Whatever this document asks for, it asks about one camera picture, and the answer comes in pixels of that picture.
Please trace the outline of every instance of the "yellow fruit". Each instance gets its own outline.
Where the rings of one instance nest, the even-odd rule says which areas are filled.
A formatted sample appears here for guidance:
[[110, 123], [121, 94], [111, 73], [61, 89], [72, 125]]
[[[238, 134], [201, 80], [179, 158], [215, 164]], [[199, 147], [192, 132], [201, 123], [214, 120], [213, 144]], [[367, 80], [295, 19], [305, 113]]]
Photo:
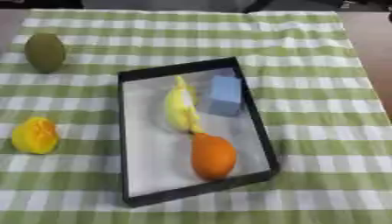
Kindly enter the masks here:
[[12, 131], [12, 144], [19, 151], [46, 154], [58, 141], [55, 124], [44, 117], [32, 117]]
[[24, 54], [39, 72], [49, 74], [63, 64], [66, 48], [55, 34], [36, 33], [25, 44]]
[[192, 137], [192, 168], [205, 180], [224, 179], [235, 166], [235, 148], [219, 136], [196, 133]]
[[199, 124], [199, 116], [194, 104], [196, 93], [181, 76], [176, 76], [176, 86], [164, 98], [166, 121], [176, 130], [204, 132]]

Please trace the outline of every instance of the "blue block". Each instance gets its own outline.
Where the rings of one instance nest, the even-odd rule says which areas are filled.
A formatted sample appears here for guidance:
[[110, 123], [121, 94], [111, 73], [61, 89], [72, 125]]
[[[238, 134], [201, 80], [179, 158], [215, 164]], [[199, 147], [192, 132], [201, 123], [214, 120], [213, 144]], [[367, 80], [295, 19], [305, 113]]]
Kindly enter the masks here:
[[241, 81], [235, 77], [216, 75], [211, 81], [209, 113], [236, 116], [242, 101]]

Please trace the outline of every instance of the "green fruit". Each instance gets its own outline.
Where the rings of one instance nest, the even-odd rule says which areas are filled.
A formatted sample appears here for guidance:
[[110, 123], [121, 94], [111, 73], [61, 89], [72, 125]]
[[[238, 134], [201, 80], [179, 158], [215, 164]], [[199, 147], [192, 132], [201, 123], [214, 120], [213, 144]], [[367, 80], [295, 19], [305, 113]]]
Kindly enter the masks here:
[[38, 71], [49, 74], [63, 64], [66, 48], [55, 34], [36, 33], [24, 46], [24, 55]]

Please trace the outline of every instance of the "tray rim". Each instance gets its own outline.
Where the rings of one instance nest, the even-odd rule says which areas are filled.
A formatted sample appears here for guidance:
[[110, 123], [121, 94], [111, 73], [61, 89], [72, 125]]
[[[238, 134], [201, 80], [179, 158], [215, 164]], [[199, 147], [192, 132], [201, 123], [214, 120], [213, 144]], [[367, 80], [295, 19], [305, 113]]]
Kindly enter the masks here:
[[[197, 73], [202, 71], [233, 68], [235, 76], [241, 80], [242, 97], [244, 103], [248, 107], [248, 111], [259, 141], [264, 149], [266, 159], [269, 163], [268, 171], [253, 172], [241, 176], [225, 178], [222, 180], [214, 180], [199, 185], [191, 185], [172, 190], [153, 192], [144, 195], [130, 197], [129, 195], [129, 176], [127, 161], [127, 143], [124, 115], [124, 99], [123, 99], [123, 83], [128, 81], [139, 81], [164, 76], [172, 76], [178, 74]], [[212, 193], [222, 190], [231, 189], [238, 186], [245, 186], [253, 183], [265, 182], [270, 180], [280, 171], [280, 164], [277, 156], [272, 148], [267, 131], [263, 124], [263, 120], [257, 110], [253, 97], [250, 93], [245, 76], [236, 57], [223, 59], [210, 59], [197, 62], [189, 62], [183, 64], [157, 66], [142, 68], [137, 70], [125, 71], [118, 73], [118, 105], [119, 105], [119, 129], [120, 129], [120, 148], [121, 148], [121, 179], [122, 179], [122, 200], [129, 207], [141, 207], [169, 200], [177, 200], [186, 197], [196, 196], [204, 193]]]

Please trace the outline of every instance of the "table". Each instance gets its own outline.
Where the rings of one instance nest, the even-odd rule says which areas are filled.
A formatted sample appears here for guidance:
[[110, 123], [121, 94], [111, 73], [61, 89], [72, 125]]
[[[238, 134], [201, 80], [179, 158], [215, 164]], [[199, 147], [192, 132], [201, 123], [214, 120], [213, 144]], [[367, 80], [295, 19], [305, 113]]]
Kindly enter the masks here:
[[[58, 72], [38, 74], [26, 63], [24, 43], [36, 31], [66, 43]], [[116, 73], [233, 55], [282, 172], [266, 184], [124, 207]], [[34, 10], [0, 57], [0, 82], [0, 222], [392, 220], [392, 129], [334, 13]], [[62, 139], [51, 155], [11, 146], [12, 128], [34, 115], [57, 123]]]
[[[0, 53], [15, 35], [27, 10], [0, 10]], [[392, 118], [392, 24], [387, 12], [340, 12], [348, 37], [360, 56], [388, 116]]]

